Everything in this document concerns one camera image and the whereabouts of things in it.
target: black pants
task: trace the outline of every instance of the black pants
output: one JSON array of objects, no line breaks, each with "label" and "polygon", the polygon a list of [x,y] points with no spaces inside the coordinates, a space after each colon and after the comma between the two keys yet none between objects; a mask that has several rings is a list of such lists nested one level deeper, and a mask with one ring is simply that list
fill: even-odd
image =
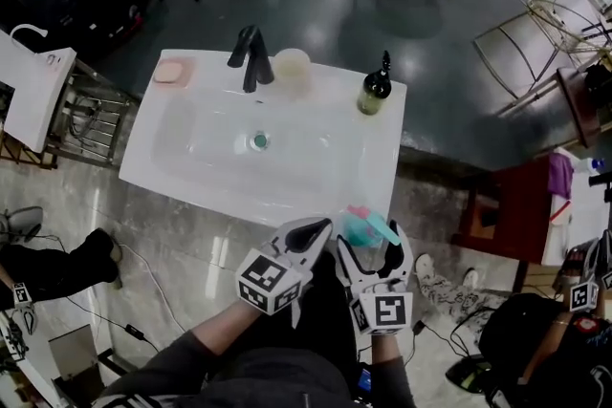
[{"label": "black pants", "polygon": [[241,353],[253,349],[305,349],[334,364],[346,379],[349,389],[357,386],[360,372],[355,331],[344,286],[336,277],[336,261],[331,253],[321,255],[313,274],[312,286],[302,297],[296,329],[292,328],[291,306],[274,316],[260,316],[224,352],[219,370],[223,370]]},{"label": "black pants", "polygon": [[[26,284],[33,301],[70,296],[99,282],[113,282],[119,271],[111,260],[111,238],[101,229],[70,253],[5,245],[0,264],[15,282]],[[14,306],[12,291],[0,284],[0,310]]]}]

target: gray tile floor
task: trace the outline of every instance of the gray tile floor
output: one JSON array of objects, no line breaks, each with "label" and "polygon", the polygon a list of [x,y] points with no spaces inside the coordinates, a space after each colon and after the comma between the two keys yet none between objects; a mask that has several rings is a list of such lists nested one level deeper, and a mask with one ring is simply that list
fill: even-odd
[{"label": "gray tile floor", "polygon": [[[427,252],[435,257],[440,272],[454,281],[470,267],[481,272],[481,285],[508,290],[516,262],[448,245],[456,229],[466,195],[448,188],[438,179],[418,180],[420,174],[401,167],[395,182],[390,216],[410,237],[415,256]],[[236,299],[233,272],[248,250],[258,246],[272,230],[213,211],[180,203],[120,181],[116,172],[83,163],[60,161],[54,171],[17,167],[0,162],[1,205],[16,209],[41,205],[45,210],[42,233],[58,235],[65,247],[77,247],[93,229],[101,226],[132,247],[148,263],[164,290],[167,301],[183,328],[188,329],[221,311]],[[34,240],[32,247],[56,247]],[[383,250],[365,255],[378,262]],[[168,345],[180,333],[144,263],[129,250],[120,264],[123,288],[106,284],[73,296],[82,306],[94,309],[120,324],[142,330],[156,346]],[[424,319],[448,336],[451,324],[420,296],[414,277],[413,321]],[[40,327],[49,337],[64,334],[93,320],[99,346],[112,345],[125,359],[142,365],[154,354],[152,348],[109,327],[79,310],[65,299],[38,304]],[[400,333],[402,352],[411,352],[409,330]],[[362,337],[360,346],[368,345]],[[369,352],[363,354],[369,359]],[[444,371],[456,360],[448,346],[424,332],[417,338],[417,352],[408,374],[420,407],[484,406],[480,397],[460,393],[444,379]]]},{"label": "gray tile floor", "polygon": [[[594,18],[586,0],[558,2]],[[408,86],[403,144],[494,169],[571,133],[569,112],[557,97],[520,118],[490,116],[510,97],[471,41],[522,10],[518,0],[153,0],[142,31],[96,66],[142,92],[160,50],[230,51],[249,24],[260,26],[271,54],[295,47],[316,63],[364,73],[376,70],[389,50],[393,78]],[[541,68],[552,51],[541,32],[528,20],[510,31]],[[529,85],[526,67],[503,36],[487,38],[484,46],[511,86]],[[568,64],[560,56],[553,68]]]}]

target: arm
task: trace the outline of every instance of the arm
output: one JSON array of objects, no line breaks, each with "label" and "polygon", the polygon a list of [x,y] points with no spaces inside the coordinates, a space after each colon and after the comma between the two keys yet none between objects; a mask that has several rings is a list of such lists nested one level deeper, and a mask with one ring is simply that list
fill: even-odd
[{"label": "arm", "polygon": [[7,270],[2,267],[2,264],[0,264],[0,281],[2,281],[2,283],[11,290],[12,293],[12,288],[15,285],[15,281],[13,281],[11,279],[11,277],[9,276],[9,273],[7,272]]},{"label": "arm", "polygon": [[567,330],[569,322],[572,320],[573,314],[568,311],[561,312],[558,314],[555,321],[551,324],[546,336],[542,339],[542,342],[539,344],[539,347],[534,353],[529,364],[525,368],[525,372],[523,373],[523,379],[525,382],[529,382],[532,374],[536,370],[536,368],[551,354],[555,353],[558,349],[559,344],[563,336],[565,335],[565,331]]},{"label": "arm", "polygon": [[209,368],[261,312],[243,301],[183,334],[144,367],[118,379],[101,397],[112,395],[194,395]]},{"label": "arm", "polygon": [[372,336],[372,400],[376,408],[415,408],[395,335]]}]

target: white sink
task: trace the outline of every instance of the white sink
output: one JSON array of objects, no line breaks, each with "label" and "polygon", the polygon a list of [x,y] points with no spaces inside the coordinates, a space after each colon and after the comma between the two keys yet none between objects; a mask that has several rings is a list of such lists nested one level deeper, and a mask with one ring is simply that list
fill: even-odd
[{"label": "white sink", "polygon": [[244,69],[229,68],[228,53],[162,53],[174,56],[196,58],[191,81],[149,84],[122,179],[272,226],[349,204],[387,214],[404,85],[394,83],[381,112],[367,117],[356,106],[363,74],[314,65],[313,89],[289,101],[281,82],[244,94]]}]

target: person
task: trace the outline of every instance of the person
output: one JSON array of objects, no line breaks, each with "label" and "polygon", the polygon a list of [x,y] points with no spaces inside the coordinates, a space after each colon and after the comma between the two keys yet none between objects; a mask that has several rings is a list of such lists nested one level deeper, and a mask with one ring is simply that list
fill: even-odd
[{"label": "person", "polygon": [[76,294],[100,282],[118,286],[121,250],[103,229],[92,231],[75,250],[36,250],[18,244],[0,249],[0,309],[13,308],[12,289],[24,283],[32,301]]},{"label": "person", "polygon": [[[267,316],[238,301],[115,381],[95,408],[355,406],[360,367],[333,255],[313,276],[295,329],[291,307]],[[395,336],[373,336],[372,359],[373,406],[414,408]]]},{"label": "person", "polygon": [[508,297],[455,286],[436,274],[429,255],[415,261],[415,273],[421,293],[473,332],[511,406],[612,406],[612,326],[603,319],[604,294],[593,312],[572,314],[569,295],[562,304],[532,293]]}]

